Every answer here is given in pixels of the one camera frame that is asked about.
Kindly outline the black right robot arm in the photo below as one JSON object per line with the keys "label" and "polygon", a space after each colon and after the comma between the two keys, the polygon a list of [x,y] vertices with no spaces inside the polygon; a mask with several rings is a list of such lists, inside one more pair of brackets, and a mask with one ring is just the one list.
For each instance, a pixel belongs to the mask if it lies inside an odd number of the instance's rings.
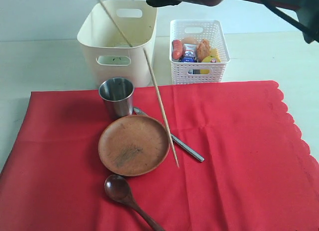
{"label": "black right robot arm", "polygon": [[[181,2],[216,6],[223,0],[146,0],[152,7],[178,5]],[[306,43],[319,40],[319,0],[244,0],[263,4],[272,13],[303,33]]]}

